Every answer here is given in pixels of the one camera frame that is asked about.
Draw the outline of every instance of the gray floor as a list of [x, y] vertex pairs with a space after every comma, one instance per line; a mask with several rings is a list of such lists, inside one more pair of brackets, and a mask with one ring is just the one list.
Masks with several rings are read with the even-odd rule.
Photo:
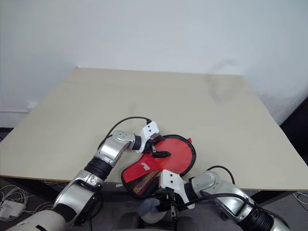
[[[0, 179], [0, 187], [8, 183]], [[38, 205], [45, 201], [31, 196], [28, 201], [27, 210], [34, 210]], [[137, 212], [138, 202], [105, 202], [100, 213], [92, 220], [93, 231], [109, 231], [121, 215], [127, 212]], [[279, 201], [265, 206], [266, 209], [282, 216], [290, 225], [293, 231], [308, 230], [308, 212], [305, 211], [297, 200], [289, 195]], [[19, 218], [11, 222], [0, 222], [0, 231], [7, 230], [9, 227], [17, 224], [23, 219], [30, 216], [23, 213]], [[241, 229], [233, 224], [232, 221], [223, 221], [220, 219], [220, 211], [212, 205], [196, 205], [195, 209], [179, 212], [179, 216], [190, 216], [194, 218], [201, 231], [240, 231]], [[170, 213], [167, 213], [165, 220], [170, 220]], [[72, 231], [88, 231], [89, 225], [86, 223], [82, 227], [73, 227]]]

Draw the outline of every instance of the wooden table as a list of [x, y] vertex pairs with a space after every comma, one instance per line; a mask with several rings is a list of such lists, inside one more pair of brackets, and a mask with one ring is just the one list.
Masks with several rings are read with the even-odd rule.
[[[307, 165], [235, 75], [76, 69], [0, 143], [0, 175], [70, 180], [116, 122], [136, 115], [157, 122], [162, 135], [192, 139], [197, 159], [186, 180], [222, 165], [242, 189], [308, 190]], [[144, 125], [135, 119], [118, 129], [138, 133]], [[124, 153], [106, 181], [120, 182], [139, 157]]]

